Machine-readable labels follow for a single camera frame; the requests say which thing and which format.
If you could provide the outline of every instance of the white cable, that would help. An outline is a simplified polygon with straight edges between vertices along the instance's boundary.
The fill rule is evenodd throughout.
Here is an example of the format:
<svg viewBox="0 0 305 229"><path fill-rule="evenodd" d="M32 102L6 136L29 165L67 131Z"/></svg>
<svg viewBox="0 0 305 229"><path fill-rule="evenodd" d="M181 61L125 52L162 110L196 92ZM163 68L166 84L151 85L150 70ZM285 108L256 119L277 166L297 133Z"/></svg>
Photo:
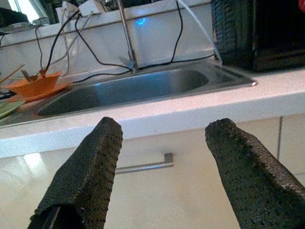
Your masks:
<svg viewBox="0 0 305 229"><path fill-rule="evenodd" d="M85 26L86 26L86 24L88 23L88 21L89 21L89 19L90 19L91 16L92 16L92 14L89 14L89 16L87 17L87 20L85 21L85 23L84 23L83 26L81 27L80 32L85 28ZM59 59L53 61L53 62L50 64L50 66L53 65L53 64L55 64L55 63L58 63L58 62L61 61L61 60L63 60L63 59L68 55L68 53L69 53L69 51L70 51L72 45L74 44L74 42L76 41L76 39L78 38L78 36L79 36L79 35L77 34L77 35L75 36L75 38L72 40L72 42L70 43L70 45L69 45L69 47L68 47L66 53L65 53L61 58L59 58Z"/></svg>
<svg viewBox="0 0 305 229"><path fill-rule="evenodd" d="M199 19L196 17L196 15L193 13L193 11L190 9L190 7L188 7L182 0L176 0L178 1L181 5L183 5L183 7L190 13L190 15L194 18L195 22L197 22L197 24L199 25L200 29L203 31L203 33L205 34L205 36L207 37L207 39L209 40L209 42L211 43L211 45L214 48L214 52L219 60L220 65L223 64L223 60L218 52L218 49L216 48L213 40L211 39L211 37L209 36L209 34L207 33L205 27L201 24L201 22L199 21Z"/></svg>
<svg viewBox="0 0 305 229"><path fill-rule="evenodd" d="M66 8L64 9L63 11L63 14L62 14L62 18L61 18L61 26L63 25L63 19L65 17L65 12L66 12ZM63 38L64 38L64 41L65 41L65 46L66 46L66 51L68 51L68 43L67 43L67 38L66 38L66 34L65 34L65 28L62 29L62 34L63 34ZM68 54L67 54L67 61L68 61L68 64L67 64L67 71L62 75L62 76L65 76L69 69L70 69L70 57L69 57L69 51L68 51Z"/></svg>

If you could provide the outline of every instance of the kitchen counter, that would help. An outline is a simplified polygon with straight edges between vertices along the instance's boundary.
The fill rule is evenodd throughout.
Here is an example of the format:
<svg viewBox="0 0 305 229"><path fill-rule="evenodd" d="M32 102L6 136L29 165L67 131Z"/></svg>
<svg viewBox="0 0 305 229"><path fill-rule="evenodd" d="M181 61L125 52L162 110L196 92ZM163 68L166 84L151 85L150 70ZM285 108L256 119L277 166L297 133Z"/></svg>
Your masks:
<svg viewBox="0 0 305 229"><path fill-rule="evenodd" d="M304 69L251 76L258 85L3 126L0 157L75 147L104 116L131 139L198 129L225 117L245 122L305 113Z"/></svg>

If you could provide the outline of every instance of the blue light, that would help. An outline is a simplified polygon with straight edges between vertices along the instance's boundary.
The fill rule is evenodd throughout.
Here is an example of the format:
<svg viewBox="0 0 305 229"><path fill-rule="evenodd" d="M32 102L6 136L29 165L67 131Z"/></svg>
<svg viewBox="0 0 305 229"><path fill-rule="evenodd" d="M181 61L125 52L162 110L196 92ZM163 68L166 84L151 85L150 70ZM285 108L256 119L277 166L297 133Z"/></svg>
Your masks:
<svg viewBox="0 0 305 229"><path fill-rule="evenodd" d="M146 19L145 18L141 18L137 20L137 25L138 26L143 26L146 23Z"/></svg>

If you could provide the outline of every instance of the drawer handle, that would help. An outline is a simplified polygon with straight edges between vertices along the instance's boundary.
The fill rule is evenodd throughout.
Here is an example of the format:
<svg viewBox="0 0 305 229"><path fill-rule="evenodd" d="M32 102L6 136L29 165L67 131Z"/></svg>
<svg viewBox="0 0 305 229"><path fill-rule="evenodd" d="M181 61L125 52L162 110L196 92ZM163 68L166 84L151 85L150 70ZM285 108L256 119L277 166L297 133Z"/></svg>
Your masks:
<svg viewBox="0 0 305 229"><path fill-rule="evenodd" d="M156 169L156 168L166 168L166 167L173 167L173 154L168 153L164 154L164 161L159 163L151 163L139 166L129 166L129 167L121 167L115 170L115 174L122 174L122 173L131 173L149 169Z"/></svg>

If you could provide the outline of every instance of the chopstick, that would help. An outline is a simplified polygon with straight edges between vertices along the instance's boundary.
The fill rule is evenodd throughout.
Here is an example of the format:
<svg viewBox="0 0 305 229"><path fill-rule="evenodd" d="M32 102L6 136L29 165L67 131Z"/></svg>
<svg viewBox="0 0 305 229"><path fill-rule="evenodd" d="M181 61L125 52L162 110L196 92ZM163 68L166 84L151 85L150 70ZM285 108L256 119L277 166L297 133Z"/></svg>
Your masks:
<svg viewBox="0 0 305 229"><path fill-rule="evenodd" d="M14 71L12 71L10 74L8 74L7 76L5 76L3 79L0 80L0 83L2 83L3 81L5 81L6 79L10 78L12 75L14 75L20 68L23 68L25 64L21 64L19 65Z"/></svg>

